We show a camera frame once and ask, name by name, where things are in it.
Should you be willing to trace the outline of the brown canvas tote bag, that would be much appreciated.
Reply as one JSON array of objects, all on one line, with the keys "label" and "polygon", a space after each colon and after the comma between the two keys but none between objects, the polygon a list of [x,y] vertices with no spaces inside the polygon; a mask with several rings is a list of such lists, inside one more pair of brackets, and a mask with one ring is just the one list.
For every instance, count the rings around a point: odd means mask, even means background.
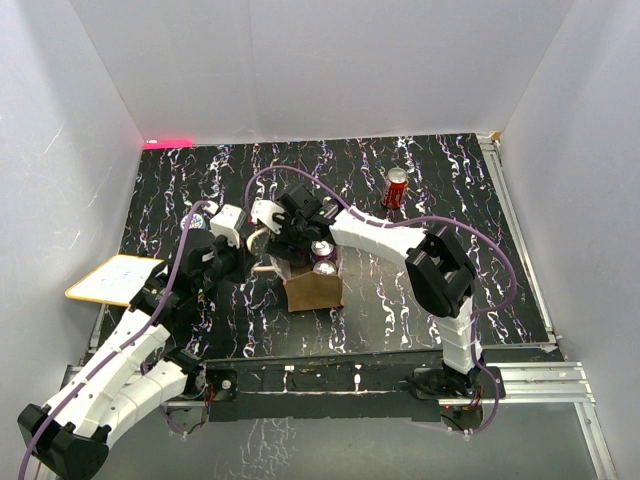
[{"label": "brown canvas tote bag", "polygon": [[[269,234],[265,253],[269,262],[261,264],[263,256],[254,247],[261,235]],[[311,249],[291,247],[275,242],[275,234],[267,227],[253,232],[246,241],[249,251],[255,255],[256,264],[252,273],[274,273],[285,289],[287,310],[290,313],[342,308],[344,306],[344,284],[337,273],[318,273],[314,270]]]}]

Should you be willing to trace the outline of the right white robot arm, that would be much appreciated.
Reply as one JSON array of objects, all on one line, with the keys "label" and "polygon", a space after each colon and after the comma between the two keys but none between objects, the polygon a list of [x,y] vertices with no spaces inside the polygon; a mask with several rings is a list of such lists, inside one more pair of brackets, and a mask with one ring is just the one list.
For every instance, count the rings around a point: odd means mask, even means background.
[{"label": "right white robot arm", "polygon": [[448,228],[428,233],[397,226],[335,199],[322,202],[302,184],[274,201],[255,201],[251,218],[269,229],[266,251],[287,272],[309,266],[318,242],[363,250],[404,268],[415,300],[435,318],[443,349],[441,371],[414,375],[413,391],[466,397],[480,387],[475,363],[482,347],[472,337],[471,320],[476,269]]}]

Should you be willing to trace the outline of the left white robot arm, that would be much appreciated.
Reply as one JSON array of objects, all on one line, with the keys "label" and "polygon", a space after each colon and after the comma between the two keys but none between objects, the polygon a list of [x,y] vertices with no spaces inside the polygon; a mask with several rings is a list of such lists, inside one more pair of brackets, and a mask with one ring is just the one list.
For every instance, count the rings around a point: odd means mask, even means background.
[{"label": "left white robot arm", "polygon": [[24,478],[37,459],[62,479],[90,479],[110,448],[166,401],[194,399],[206,387],[201,360],[175,347],[140,378],[133,374],[179,327],[193,321],[200,296],[223,281],[242,283],[255,258],[239,234],[182,234],[173,258],[157,262],[119,324],[85,366],[44,405],[27,405],[17,422],[26,451]]}]

